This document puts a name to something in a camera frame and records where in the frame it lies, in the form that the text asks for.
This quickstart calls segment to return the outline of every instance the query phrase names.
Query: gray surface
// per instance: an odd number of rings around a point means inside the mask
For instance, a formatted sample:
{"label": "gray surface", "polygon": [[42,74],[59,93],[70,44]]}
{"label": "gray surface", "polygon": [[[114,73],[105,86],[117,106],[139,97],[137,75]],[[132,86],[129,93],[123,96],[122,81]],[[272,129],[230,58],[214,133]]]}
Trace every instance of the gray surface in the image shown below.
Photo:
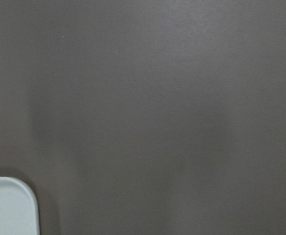
{"label": "gray surface", "polygon": [[42,234],[286,234],[286,0],[0,1],[0,175]]}

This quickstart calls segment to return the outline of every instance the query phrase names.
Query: white object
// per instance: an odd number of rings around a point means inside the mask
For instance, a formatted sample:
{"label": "white object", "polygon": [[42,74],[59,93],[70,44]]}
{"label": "white object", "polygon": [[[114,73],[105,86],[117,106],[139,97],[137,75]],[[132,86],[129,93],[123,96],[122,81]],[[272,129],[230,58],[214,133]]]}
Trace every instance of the white object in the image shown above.
{"label": "white object", "polygon": [[39,235],[33,191],[21,180],[0,177],[0,235]]}

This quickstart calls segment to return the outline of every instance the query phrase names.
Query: gray wall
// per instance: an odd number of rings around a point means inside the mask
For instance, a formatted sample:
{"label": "gray wall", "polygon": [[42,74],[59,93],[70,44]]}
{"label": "gray wall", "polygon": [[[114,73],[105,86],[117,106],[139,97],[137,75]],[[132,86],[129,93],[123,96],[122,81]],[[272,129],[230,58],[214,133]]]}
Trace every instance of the gray wall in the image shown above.
{"label": "gray wall", "polygon": [[0,1],[0,175],[43,235],[286,234],[286,0]]}

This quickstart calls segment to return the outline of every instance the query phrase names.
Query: white plastic tray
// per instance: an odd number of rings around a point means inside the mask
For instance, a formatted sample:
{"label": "white plastic tray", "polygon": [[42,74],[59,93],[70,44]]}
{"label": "white plastic tray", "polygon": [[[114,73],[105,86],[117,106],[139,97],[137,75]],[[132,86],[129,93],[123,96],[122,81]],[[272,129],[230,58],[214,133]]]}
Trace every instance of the white plastic tray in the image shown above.
{"label": "white plastic tray", "polygon": [[21,180],[0,177],[0,235],[39,235],[36,198]]}

